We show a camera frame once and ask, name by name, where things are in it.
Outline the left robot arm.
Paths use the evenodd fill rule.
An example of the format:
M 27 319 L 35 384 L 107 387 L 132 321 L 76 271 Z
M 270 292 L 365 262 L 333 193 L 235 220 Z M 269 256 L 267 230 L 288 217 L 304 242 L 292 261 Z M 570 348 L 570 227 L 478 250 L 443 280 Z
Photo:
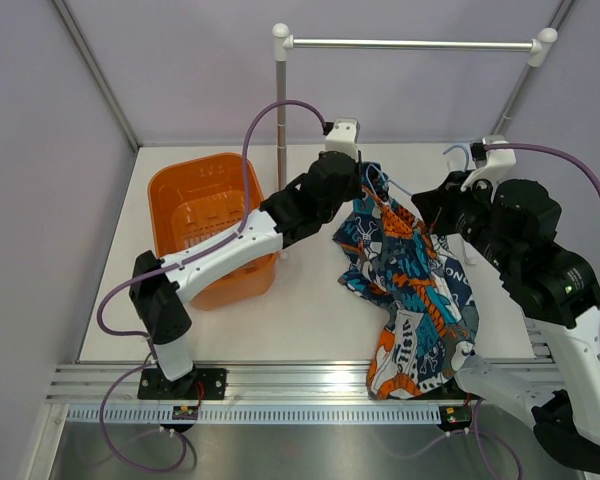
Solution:
M 185 304 L 232 271 L 318 233 L 344 203 L 362 196 L 361 167 L 357 148 L 326 149 L 307 172 L 263 200 L 221 239 L 163 258 L 150 251 L 136 258 L 138 281 L 129 297 L 149 334 L 165 392 L 180 399 L 195 385 L 195 364 L 186 342 L 192 321 Z

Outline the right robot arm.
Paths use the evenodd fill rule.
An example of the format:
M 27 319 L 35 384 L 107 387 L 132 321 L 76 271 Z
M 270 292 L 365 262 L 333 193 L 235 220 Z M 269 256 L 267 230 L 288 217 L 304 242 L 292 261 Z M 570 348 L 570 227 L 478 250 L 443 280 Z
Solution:
M 460 235 L 499 274 L 504 290 L 541 332 L 563 388 L 534 387 L 479 355 L 433 372 L 434 388 L 476 395 L 529 427 L 565 467 L 600 475 L 600 286 L 588 262 L 554 238 L 562 212 L 548 191 L 513 179 L 474 187 L 452 172 L 412 202 L 436 235 Z

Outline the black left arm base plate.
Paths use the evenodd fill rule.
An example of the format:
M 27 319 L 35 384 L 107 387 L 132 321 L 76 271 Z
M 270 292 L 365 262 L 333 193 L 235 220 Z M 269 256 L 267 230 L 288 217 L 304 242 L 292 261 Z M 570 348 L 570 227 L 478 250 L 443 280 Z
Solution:
M 225 398 L 227 370 L 194 368 L 183 377 L 170 381 L 159 368 L 142 371 L 137 390 L 140 400 L 219 401 Z

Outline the colourful patterned shorts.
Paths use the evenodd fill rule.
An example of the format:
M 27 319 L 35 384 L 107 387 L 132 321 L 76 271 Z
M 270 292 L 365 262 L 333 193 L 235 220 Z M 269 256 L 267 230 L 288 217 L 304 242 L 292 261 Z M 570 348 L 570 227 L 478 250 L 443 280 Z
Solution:
M 363 196 L 333 235 L 349 262 L 339 282 L 384 310 L 366 374 L 371 397 L 411 399 L 448 383 L 473 353 L 479 313 L 464 268 L 444 236 L 384 188 Z

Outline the light blue clothes hanger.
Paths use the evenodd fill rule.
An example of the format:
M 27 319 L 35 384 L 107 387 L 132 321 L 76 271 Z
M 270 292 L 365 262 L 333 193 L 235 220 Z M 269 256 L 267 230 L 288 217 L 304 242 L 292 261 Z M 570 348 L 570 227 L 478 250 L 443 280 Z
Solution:
M 467 144 L 456 143 L 450 145 L 446 148 L 441 155 L 446 157 L 450 152 L 454 150 L 459 150 L 463 154 L 463 164 L 461 166 L 461 172 L 467 172 L 472 162 L 472 157 L 470 153 L 470 149 Z M 389 186 L 393 185 L 397 190 L 405 194 L 407 197 L 411 198 L 413 193 L 397 183 L 394 179 L 392 179 L 386 172 L 384 172 L 381 166 L 375 162 L 369 162 L 365 169 L 364 177 L 366 178 L 367 183 L 369 184 L 372 192 L 377 195 L 378 189 L 377 187 L 382 187 L 385 190 L 386 195 L 389 195 Z

